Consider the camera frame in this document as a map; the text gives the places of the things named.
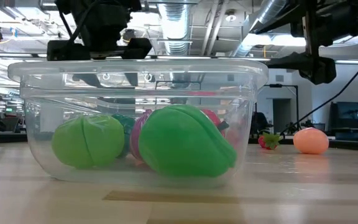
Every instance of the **teal toy fruit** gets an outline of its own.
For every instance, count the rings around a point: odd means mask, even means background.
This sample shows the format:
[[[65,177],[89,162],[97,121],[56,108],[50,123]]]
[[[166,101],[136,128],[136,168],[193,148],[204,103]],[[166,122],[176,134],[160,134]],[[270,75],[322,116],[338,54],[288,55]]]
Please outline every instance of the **teal toy fruit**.
[[[237,158],[214,123],[190,105],[154,111],[140,133],[139,151],[153,170],[177,177],[217,177]]]
[[[52,137],[58,160],[82,169],[112,163],[123,147],[124,128],[108,115],[71,119],[60,125]]]
[[[118,158],[123,158],[126,157],[130,151],[129,141],[131,140],[131,132],[135,125],[135,119],[121,114],[114,114],[112,117],[116,118],[124,127],[124,149],[118,156]]]

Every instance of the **ceiling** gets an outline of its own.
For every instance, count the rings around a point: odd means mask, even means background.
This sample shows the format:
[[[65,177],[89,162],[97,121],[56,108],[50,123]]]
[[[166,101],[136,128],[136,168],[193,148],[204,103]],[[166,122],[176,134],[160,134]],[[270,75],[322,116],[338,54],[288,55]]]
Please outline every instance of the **ceiling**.
[[[187,2],[191,4],[190,55],[199,55],[207,30],[207,20],[211,17],[212,0],[149,0],[150,8],[156,2]],[[236,20],[228,22],[223,19],[215,41],[212,54],[228,55],[242,42],[242,27],[246,15],[257,12],[262,0],[229,1],[227,9],[234,9]],[[53,39],[68,39],[69,35],[55,10],[53,0],[16,0],[0,4],[0,27],[3,40],[0,43],[0,85],[17,86],[18,84],[7,77],[7,66],[16,62],[33,62],[45,60],[47,43]],[[128,24],[131,29],[139,30],[148,37],[153,45],[152,54],[166,54],[165,39],[162,33],[160,15],[152,12],[132,13]],[[71,15],[65,16],[71,28],[76,25]],[[250,57],[282,57],[292,52],[302,52],[304,47],[282,47],[266,45],[253,47]],[[322,48],[321,54],[335,59],[358,59],[358,45],[347,47]]]

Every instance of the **toy fruit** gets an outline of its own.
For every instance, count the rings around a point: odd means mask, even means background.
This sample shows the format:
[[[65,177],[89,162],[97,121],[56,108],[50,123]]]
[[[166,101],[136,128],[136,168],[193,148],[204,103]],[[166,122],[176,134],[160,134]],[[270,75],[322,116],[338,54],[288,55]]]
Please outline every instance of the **toy fruit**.
[[[276,149],[280,145],[280,135],[278,134],[268,134],[263,133],[261,137],[258,138],[259,145],[264,149]]]
[[[131,138],[131,132],[132,128],[135,125],[135,119],[124,116],[121,114],[114,114],[112,115],[113,118],[116,118],[121,125],[124,127],[124,149],[122,150],[121,154],[118,156],[118,158],[126,157],[130,151],[130,138]]]
[[[60,125],[52,137],[57,159],[76,168],[108,165],[123,147],[124,128],[108,115],[71,119]]]
[[[139,152],[153,170],[177,177],[217,177],[237,158],[211,120],[190,105],[154,111],[140,133]]]
[[[145,124],[145,122],[147,121],[147,119],[152,113],[153,111],[150,109],[147,109],[145,112],[143,112],[143,115],[136,120],[134,128],[132,129],[131,132],[131,138],[130,138],[131,154],[140,161],[143,161],[143,159],[139,152],[139,135],[143,125]]]
[[[294,146],[305,154],[322,154],[328,149],[327,135],[315,128],[298,131],[293,137]]]
[[[215,124],[216,127],[218,127],[222,123],[214,111],[207,110],[207,109],[203,109],[201,111]],[[225,136],[224,130],[220,130],[220,132],[224,137]]]

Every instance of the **ceiling duct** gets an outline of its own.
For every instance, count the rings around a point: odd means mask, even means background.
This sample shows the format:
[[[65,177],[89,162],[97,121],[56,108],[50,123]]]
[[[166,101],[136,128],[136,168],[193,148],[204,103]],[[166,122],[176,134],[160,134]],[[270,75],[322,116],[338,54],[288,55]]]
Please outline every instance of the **ceiling duct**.
[[[187,41],[190,25],[190,6],[187,4],[158,4],[162,17],[162,33],[168,55],[187,55],[190,43]],[[190,76],[182,73],[171,73],[172,88],[186,88]]]
[[[288,0],[264,0],[259,11],[247,16],[243,25],[243,35],[245,35],[244,40],[233,52],[233,57],[247,56],[253,47],[253,45],[247,44],[247,36],[249,31],[255,26],[257,22],[265,24],[269,20],[275,18],[278,13],[280,13],[281,10],[286,6],[287,1]]]

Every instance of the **wooden table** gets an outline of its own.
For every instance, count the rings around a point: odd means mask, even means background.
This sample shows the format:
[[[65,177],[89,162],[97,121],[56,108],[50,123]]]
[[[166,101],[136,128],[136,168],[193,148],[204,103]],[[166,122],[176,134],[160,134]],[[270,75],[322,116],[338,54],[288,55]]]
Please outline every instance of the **wooden table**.
[[[310,156],[293,146],[250,146],[227,187],[175,190],[54,180],[26,143],[0,144],[0,224],[7,223],[358,224],[358,151]]]

